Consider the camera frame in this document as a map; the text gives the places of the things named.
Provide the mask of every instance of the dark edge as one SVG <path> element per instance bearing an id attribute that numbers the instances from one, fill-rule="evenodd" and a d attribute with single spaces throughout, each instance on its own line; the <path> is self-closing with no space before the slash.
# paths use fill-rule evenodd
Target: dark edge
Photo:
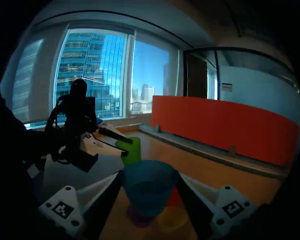
<path id="1" fill-rule="evenodd" d="M 224 0 L 224 4 L 226 5 L 228 11 L 230 12 L 230 16 L 233 20 L 233 23 L 237 29 L 237 32 L 238 32 L 238 37 L 241 38 L 242 37 L 242 33 L 241 33 L 241 30 L 240 30 L 240 27 L 239 27 L 239 24 L 237 22 L 237 19 L 236 19 L 236 15 L 234 14 L 234 12 L 232 11 L 232 9 L 230 8 L 229 4 L 227 3 L 227 0 Z"/>
<path id="2" fill-rule="evenodd" d="M 183 51 L 183 96 L 188 96 L 188 63 L 185 51 Z"/>
<path id="3" fill-rule="evenodd" d="M 87 239 L 99 239 L 121 188 L 120 172 L 121 171 L 118 172 L 110 186 L 108 186 L 101 196 L 92 204 L 89 210 L 83 214 L 87 224 L 83 235 Z"/>
<path id="4" fill-rule="evenodd" d="M 217 67 L 217 100 L 220 100 L 220 87 L 221 87 L 221 83 L 220 83 L 220 69 L 219 69 L 219 61 L 218 61 L 218 54 L 217 51 L 214 51 L 214 57 L 216 58 L 216 67 Z"/>
<path id="5" fill-rule="evenodd" d="M 265 58 L 269 58 L 272 61 L 277 62 L 278 64 L 280 64 L 281 66 L 283 66 L 284 68 L 286 68 L 286 70 L 288 70 L 291 74 L 295 75 L 295 73 L 286 64 L 284 64 L 283 62 L 281 62 L 277 58 L 275 58 L 273 56 L 270 56 L 270 55 L 268 55 L 266 53 L 259 52 L 259 51 L 256 51 L 256 50 L 252 50 L 252 49 L 248 49 L 248 48 L 238 48 L 238 47 L 204 47 L 204 48 L 194 48 L 194 49 L 184 50 L 184 52 L 186 52 L 186 53 L 203 52 L 203 51 L 237 51 L 237 52 L 248 52 L 248 53 L 260 55 L 260 56 L 263 56 Z"/>
<path id="6" fill-rule="evenodd" d="M 107 142 L 104 142 L 104 141 L 102 141 L 102 140 L 100 140 L 100 139 L 97 139 L 95 136 L 94 136 L 94 139 L 97 140 L 97 141 L 99 141 L 99 142 L 102 142 L 103 144 L 106 144 L 106 145 L 108 145 L 108 146 L 110 146 L 110 147 L 113 147 L 113 148 L 116 148 L 116 149 L 118 149 L 118 150 L 121 150 L 122 152 L 128 153 L 127 150 L 124 150 L 124 149 L 121 149 L 121 148 L 117 148 L 117 147 L 115 147 L 115 146 L 112 146 L 110 143 L 107 143 Z"/>
<path id="7" fill-rule="evenodd" d="M 151 133 L 149 131 L 146 131 L 146 130 L 143 130 L 141 128 L 139 128 L 139 131 L 142 132 L 142 133 L 144 133 L 144 134 L 146 134 L 146 135 L 149 135 L 149 136 L 151 136 L 151 137 L 153 137 L 153 138 L 155 138 L 157 140 L 165 142 L 165 143 L 167 143 L 169 145 L 172 145 L 172 146 L 177 147 L 179 149 L 185 150 L 186 152 L 189 152 L 189 153 L 195 154 L 197 156 L 201 156 L 201 157 L 207 158 L 207 159 L 212 160 L 214 162 L 217 162 L 217 163 L 220 163 L 220 164 L 223 164 L 223 165 L 226 165 L 226 166 L 238 169 L 238 170 L 242 170 L 242 171 L 245 171 L 245 172 L 253 173 L 253 174 L 264 176 L 264 177 L 268 177 L 268 178 L 278 179 L 281 182 L 286 178 L 284 176 L 278 176 L 276 174 L 271 174 L 271 173 L 268 173 L 268 172 L 263 172 L 263 171 L 260 171 L 260 170 L 251 169 L 249 167 L 241 166 L 241 165 L 235 164 L 233 162 L 225 161 L 223 159 L 220 159 L 219 157 L 211 156 L 209 154 L 206 154 L 206 153 L 201 152 L 199 150 L 193 149 L 191 147 L 184 146 L 182 144 L 179 144 L 179 143 L 174 142 L 172 140 L 168 140 L 166 138 L 163 138 L 161 136 L 158 136 L 156 134 L 153 134 L 153 133 Z"/>
<path id="8" fill-rule="evenodd" d="M 179 173 L 176 187 L 198 239 L 207 239 L 213 233 L 210 222 L 214 214 L 190 189 Z"/>
<path id="9" fill-rule="evenodd" d="M 180 41 L 182 41 L 183 43 L 187 44 L 189 47 L 191 48 L 194 48 L 190 43 L 186 42 L 185 40 L 183 40 L 181 37 L 177 36 L 176 34 L 170 32 L 169 30 L 166 30 L 165 28 L 163 27 L 160 27 L 159 25 L 157 24 L 154 24 L 150 21 L 147 21 L 147 20 L 144 20 L 142 18 L 138 18 L 138 17 L 135 17 L 135 16 L 131 16 L 131 15 L 128 15 L 128 14 L 124 14 L 124 13 L 120 13 L 120 12 L 113 12 L 113 11 L 106 11 L 106 10 L 78 10 L 78 11 L 71 11 L 71 12 L 64 12 L 64 13 L 60 13 L 60 14 L 57 14 L 57 15 L 54 15 L 54 16 L 51 16 L 49 18 L 46 18 L 36 24 L 34 24 L 34 26 L 38 26 L 40 24 L 42 24 L 43 22 L 46 22 L 50 19 L 53 19 L 53 18 L 57 18 L 57 17 L 60 17 L 60 16 L 64 16 L 64 15 L 68 15 L 68 14 L 73 14 L 73 13 L 80 13 L 80 12 L 103 12 L 103 13 L 111 13 L 111 14 L 116 14 L 116 15 L 121 15 L 121 16 L 125 16 L 125 17 L 129 17 L 129 18 L 134 18 L 136 20 L 139 20 L 139 21 L 142 21 L 142 22 L 145 22 L 145 23 L 148 23 L 148 24 L 151 24 L 161 30 L 164 30 L 165 32 L 171 34 L 172 36 L 176 37 L 177 39 L 179 39 Z"/>

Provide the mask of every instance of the plastic cup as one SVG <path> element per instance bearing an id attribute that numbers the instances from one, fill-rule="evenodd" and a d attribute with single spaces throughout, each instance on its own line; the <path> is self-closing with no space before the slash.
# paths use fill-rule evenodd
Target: plastic cup
<path id="1" fill-rule="evenodd" d="M 134 210 L 144 217 L 155 217 L 166 206 L 178 172 L 160 161 L 139 161 L 120 173 L 121 184 Z"/>

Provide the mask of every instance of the table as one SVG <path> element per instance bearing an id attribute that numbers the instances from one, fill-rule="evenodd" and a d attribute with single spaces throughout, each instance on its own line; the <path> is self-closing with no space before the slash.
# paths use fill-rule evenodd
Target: table
<path id="1" fill-rule="evenodd" d="M 280 188 L 281 182 L 278 179 L 245 172 L 194 155 L 143 134 L 138 131 L 138 127 L 120 131 L 141 139 L 142 160 L 166 162 L 179 172 L 217 189 L 230 184 L 257 206 L 270 203 Z M 114 139 L 107 137 L 102 140 L 113 145 L 115 143 Z"/>

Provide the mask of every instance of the orange partition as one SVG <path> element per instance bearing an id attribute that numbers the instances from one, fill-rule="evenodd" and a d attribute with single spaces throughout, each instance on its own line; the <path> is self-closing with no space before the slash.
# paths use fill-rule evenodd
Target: orange partition
<path id="1" fill-rule="evenodd" d="M 154 96 L 152 126 L 210 146 L 276 165 L 290 166 L 299 126 L 293 121 L 244 104 L 205 98 Z"/>

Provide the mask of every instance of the screw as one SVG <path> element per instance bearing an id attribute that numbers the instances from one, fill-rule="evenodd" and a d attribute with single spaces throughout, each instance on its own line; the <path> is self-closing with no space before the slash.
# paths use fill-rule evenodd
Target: screw
<path id="1" fill-rule="evenodd" d="M 222 218 L 219 218 L 216 223 L 221 226 L 224 224 L 224 220 Z"/>
<path id="2" fill-rule="evenodd" d="M 80 223 L 79 223 L 77 220 L 72 220 L 72 221 L 71 221 L 71 224 L 72 224 L 73 226 L 79 226 L 79 225 L 80 225 Z"/>

